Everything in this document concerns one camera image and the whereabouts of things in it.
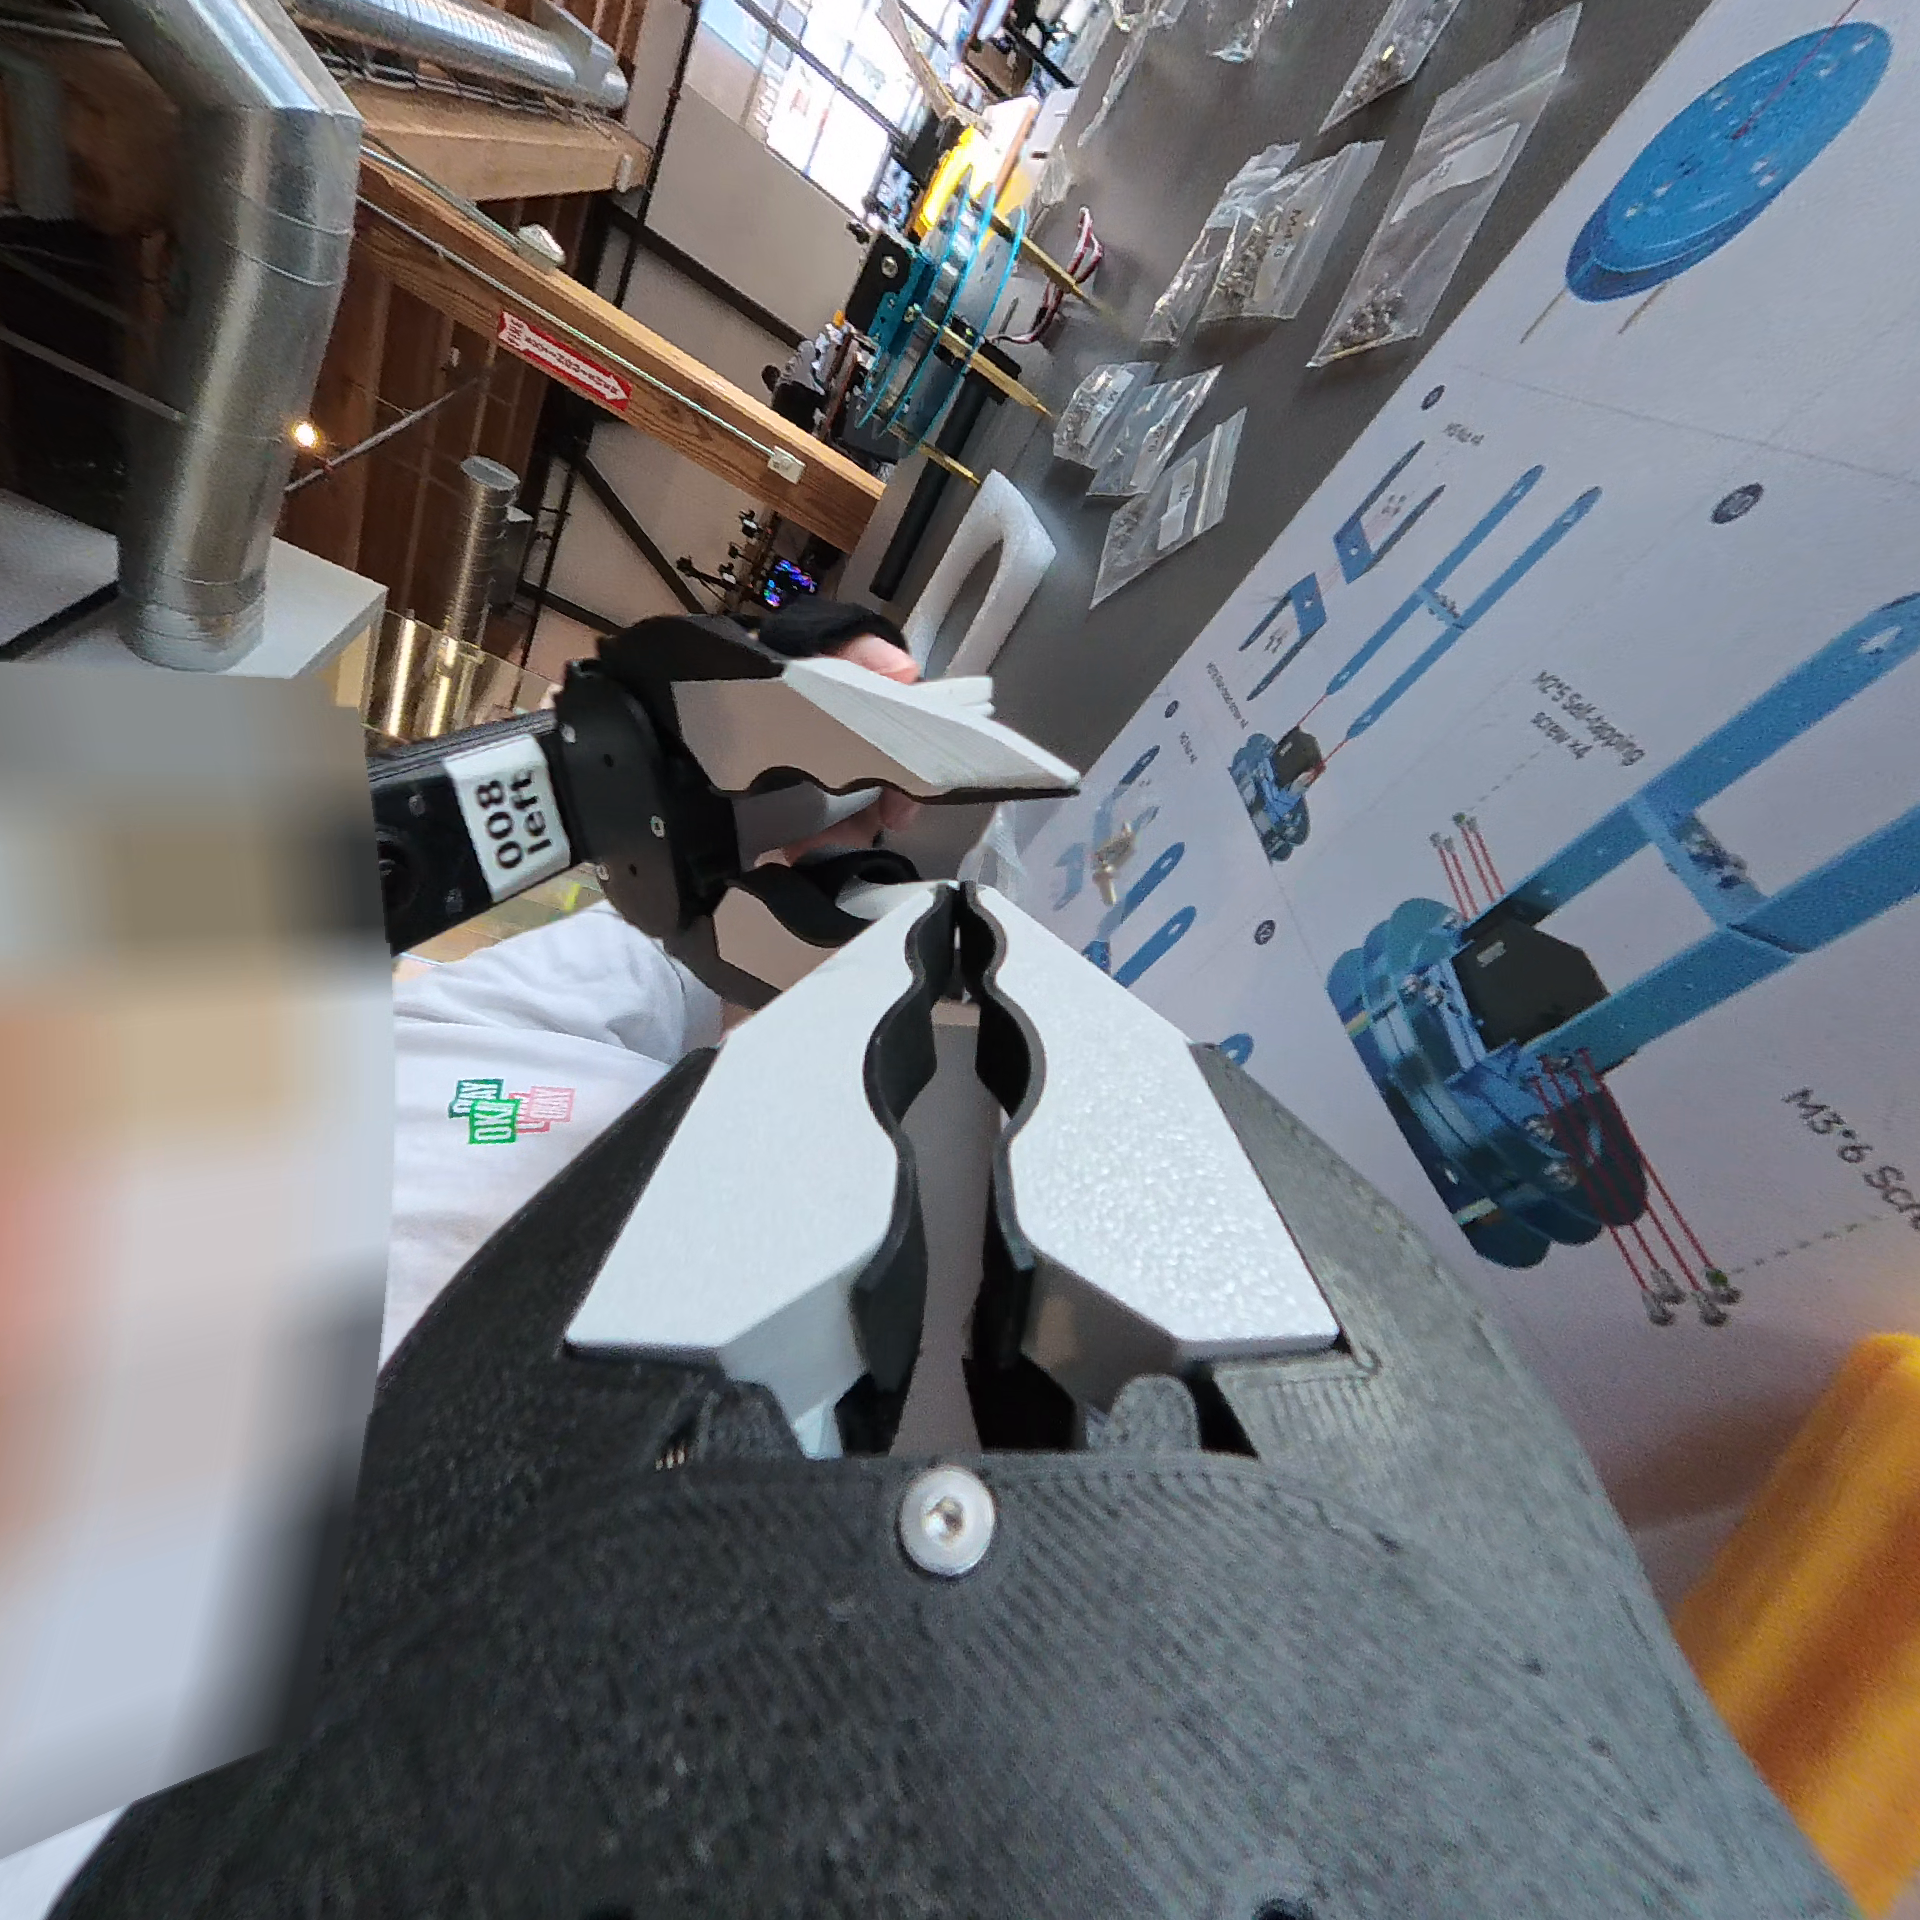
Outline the wooden post with outlet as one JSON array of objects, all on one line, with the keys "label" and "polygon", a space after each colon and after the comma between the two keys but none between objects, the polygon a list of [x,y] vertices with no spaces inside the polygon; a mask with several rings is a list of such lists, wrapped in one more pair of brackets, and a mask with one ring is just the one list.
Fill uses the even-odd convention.
[{"label": "wooden post with outlet", "polygon": [[499,229],[371,147],[363,147],[355,241],[393,288],[487,337],[488,348],[495,317],[516,312],[611,366],[633,386],[633,401],[621,418],[604,415],[727,481],[806,535],[841,553],[864,535],[884,495],[876,473],[802,434],[562,268],[535,265]]}]

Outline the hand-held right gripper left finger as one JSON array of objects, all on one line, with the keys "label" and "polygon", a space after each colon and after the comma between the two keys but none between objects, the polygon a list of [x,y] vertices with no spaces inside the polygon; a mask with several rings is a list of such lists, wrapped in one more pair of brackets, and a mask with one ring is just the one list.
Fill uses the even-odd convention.
[{"label": "hand-held right gripper left finger", "polygon": [[925,1230],[905,1115],[938,1048],[954,884],[877,889],[881,918],[754,1014],[709,1062],[563,1346],[760,1385],[806,1457],[835,1409],[909,1380]]}]

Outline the silver ventilation duct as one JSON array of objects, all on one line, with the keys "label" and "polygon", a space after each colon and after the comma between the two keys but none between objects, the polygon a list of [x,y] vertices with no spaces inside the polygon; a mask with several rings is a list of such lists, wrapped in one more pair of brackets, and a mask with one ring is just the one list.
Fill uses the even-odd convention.
[{"label": "silver ventilation duct", "polygon": [[363,118],[277,3],[93,3],[177,110],[174,276],[116,526],[116,635],[223,674],[265,636],[289,429],[348,276]]}]

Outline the white foam piece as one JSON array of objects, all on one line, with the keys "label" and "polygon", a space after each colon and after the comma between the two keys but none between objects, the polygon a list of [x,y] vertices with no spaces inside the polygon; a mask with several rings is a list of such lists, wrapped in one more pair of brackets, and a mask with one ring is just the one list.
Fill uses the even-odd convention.
[{"label": "white foam piece", "polygon": [[[1054,553],[1044,523],[1011,481],[1005,473],[986,473],[901,631],[921,684],[988,678],[999,650],[1050,569]],[[986,559],[993,559],[994,569],[974,620],[954,643],[949,656],[938,662],[932,652],[945,615],[966,589],[966,577]]]}]

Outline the yellow handled screwdriver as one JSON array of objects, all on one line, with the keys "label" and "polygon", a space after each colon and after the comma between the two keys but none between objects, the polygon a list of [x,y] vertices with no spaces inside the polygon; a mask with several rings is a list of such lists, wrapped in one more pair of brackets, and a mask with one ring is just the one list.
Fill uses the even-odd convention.
[{"label": "yellow handled screwdriver", "polygon": [[1788,1442],[1675,1641],[1855,1909],[1917,1888],[1917,1335],[1870,1335]]}]

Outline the white cabinet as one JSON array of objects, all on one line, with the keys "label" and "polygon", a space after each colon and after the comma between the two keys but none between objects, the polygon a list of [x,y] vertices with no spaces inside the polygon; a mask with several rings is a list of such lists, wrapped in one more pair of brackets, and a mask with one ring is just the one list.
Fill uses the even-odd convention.
[{"label": "white cabinet", "polygon": [[[96,589],[116,589],[116,544],[104,531],[63,518],[20,495],[3,495],[3,642],[68,612]],[[376,631],[385,589],[330,566],[289,544],[268,559],[265,636],[231,667],[254,680],[326,674],[363,635]],[[110,607],[88,612],[52,635],[34,659],[143,670],[116,636]]]}]

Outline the blue acrylic robot base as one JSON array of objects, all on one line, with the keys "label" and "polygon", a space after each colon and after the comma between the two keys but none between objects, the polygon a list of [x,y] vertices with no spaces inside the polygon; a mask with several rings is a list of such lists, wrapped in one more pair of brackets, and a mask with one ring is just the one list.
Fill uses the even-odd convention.
[{"label": "blue acrylic robot base", "polygon": [[1067,305],[1093,305],[1100,256],[1086,213],[1067,260],[1054,260],[1028,237],[1026,206],[1001,213],[994,183],[963,169],[921,237],[876,237],[835,321],[821,434],[864,465],[926,453],[974,477],[938,452],[941,433],[966,399],[1050,418],[1011,351],[1033,343]]}]

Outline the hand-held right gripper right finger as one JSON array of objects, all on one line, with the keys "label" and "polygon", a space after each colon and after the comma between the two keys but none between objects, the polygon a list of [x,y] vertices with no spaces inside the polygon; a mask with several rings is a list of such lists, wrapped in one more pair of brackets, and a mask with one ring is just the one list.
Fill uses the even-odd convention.
[{"label": "hand-held right gripper right finger", "polygon": [[1335,1314],[1199,1052],[986,884],[955,908],[988,1149],[977,1380],[1110,1411],[1147,1374],[1328,1356]]}]

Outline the printed assembly instruction sheet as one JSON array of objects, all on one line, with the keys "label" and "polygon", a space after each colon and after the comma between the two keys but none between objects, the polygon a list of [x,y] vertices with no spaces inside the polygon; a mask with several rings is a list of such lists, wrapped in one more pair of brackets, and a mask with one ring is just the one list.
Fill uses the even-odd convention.
[{"label": "printed assembly instruction sheet", "polygon": [[1502,1310],[1678,1599],[1917,1329],[1917,3],[1708,7],[1022,881]]}]

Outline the red arrow sign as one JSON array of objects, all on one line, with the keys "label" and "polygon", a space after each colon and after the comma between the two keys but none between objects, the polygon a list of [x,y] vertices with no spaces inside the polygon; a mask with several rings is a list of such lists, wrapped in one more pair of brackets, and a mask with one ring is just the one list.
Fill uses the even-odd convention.
[{"label": "red arrow sign", "polygon": [[547,330],[527,325],[516,312],[501,312],[495,317],[495,348],[513,353],[535,372],[579,393],[592,404],[611,412],[612,418],[625,415],[633,401],[633,386],[621,372],[553,340]]}]

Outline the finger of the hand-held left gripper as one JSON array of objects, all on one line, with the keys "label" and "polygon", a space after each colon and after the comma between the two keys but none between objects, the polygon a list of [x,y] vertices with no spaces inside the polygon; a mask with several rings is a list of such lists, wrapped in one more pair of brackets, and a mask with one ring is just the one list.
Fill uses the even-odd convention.
[{"label": "finger of the hand-held left gripper", "polygon": [[913,805],[1049,802],[1079,785],[994,719],[993,678],[890,684],[847,659],[792,659],[769,680],[675,684],[672,719],[718,793],[774,773]]}]

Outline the yellow storage bin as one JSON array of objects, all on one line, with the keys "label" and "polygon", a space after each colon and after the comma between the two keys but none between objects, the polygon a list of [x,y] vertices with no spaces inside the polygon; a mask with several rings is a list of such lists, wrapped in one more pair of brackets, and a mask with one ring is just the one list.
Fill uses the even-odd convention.
[{"label": "yellow storage bin", "polygon": [[980,202],[999,196],[999,153],[986,130],[963,130],[955,144],[932,163],[921,194],[913,229],[926,237],[954,200]]}]

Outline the person's left hand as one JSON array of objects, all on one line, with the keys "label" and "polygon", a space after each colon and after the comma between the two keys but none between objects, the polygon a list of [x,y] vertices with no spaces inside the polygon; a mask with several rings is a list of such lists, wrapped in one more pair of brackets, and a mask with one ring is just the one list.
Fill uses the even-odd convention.
[{"label": "person's left hand", "polygon": [[819,858],[835,858],[847,853],[872,853],[884,842],[889,833],[908,829],[921,815],[921,805],[901,793],[877,793],[876,805],[847,815],[821,829],[806,833],[795,842],[774,849],[766,858],[780,858],[784,865],[806,865]]}]

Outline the group of clear screw bags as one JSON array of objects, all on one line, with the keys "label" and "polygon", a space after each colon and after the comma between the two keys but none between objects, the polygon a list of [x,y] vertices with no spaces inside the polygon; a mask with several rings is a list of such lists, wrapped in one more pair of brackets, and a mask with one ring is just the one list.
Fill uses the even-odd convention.
[{"label": "group of clear screw bags", "polygon": [[1579,3],[1517,3],[1498,54],[1431,89],[1449,22],[1496,3],[1308,3],[1335,28],[1369,19],[1351,75],[1313,133],[1259,140],[1216,186],[1140,327],[1143,353],[1247,343],[1296,325],[1351,252],[1305,371],[1414,343],[1517,163],[1566,63]]}]

